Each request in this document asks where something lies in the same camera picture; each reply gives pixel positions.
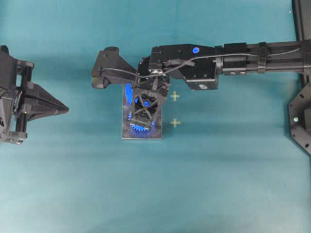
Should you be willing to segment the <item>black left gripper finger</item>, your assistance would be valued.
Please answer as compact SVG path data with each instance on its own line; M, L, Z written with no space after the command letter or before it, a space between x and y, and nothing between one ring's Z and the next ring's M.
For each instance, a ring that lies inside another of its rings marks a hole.
M26 106L27 121L38 118L61 115L68 112L68 107Z
M65 114L69 108L41 86L28 82L25 104L30 114Z

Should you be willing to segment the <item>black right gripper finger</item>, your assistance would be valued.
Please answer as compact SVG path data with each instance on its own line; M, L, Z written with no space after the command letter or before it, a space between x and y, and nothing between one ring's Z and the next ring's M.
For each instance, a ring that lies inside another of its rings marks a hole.
M167 82L146 82L144 84L144 127L150 128L156 121L159 110L168 96L170 84Z
M132 103L130 107L131 123L153 123L156 113L156 93L144 90L130 84L132 90Z

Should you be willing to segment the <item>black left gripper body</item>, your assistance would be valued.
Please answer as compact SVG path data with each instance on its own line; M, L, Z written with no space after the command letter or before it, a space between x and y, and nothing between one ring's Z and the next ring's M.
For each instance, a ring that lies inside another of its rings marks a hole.
M0 47L0 141L21 144L26 138L27 113L19 113L34 64L13 58Z

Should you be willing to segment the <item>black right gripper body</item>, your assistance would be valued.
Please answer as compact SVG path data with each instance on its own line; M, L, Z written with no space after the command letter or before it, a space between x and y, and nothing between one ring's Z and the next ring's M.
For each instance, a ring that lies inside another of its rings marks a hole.
M150 56L141 60L138 74L149 75L152 71L169 71L170 78L184 80L190 90L216 90L218 75L213 47L194 44L178 44L153 47Z

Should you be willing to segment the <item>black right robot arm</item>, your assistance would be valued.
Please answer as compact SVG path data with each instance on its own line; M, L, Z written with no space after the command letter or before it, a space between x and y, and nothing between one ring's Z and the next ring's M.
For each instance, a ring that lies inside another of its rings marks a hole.
M157 121L166 100L171 79L183 80L191 90L216 90L219 75L249 72L295 71L311 69L311 42L233 43L207 47L177 44L154 47L139 64L132 92L129 125L148 131Z

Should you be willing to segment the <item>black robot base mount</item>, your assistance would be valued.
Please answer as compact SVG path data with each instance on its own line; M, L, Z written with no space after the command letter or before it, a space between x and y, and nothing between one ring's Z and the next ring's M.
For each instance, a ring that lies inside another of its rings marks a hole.
M311 154L311 84L306 84L288 104L291 138Z

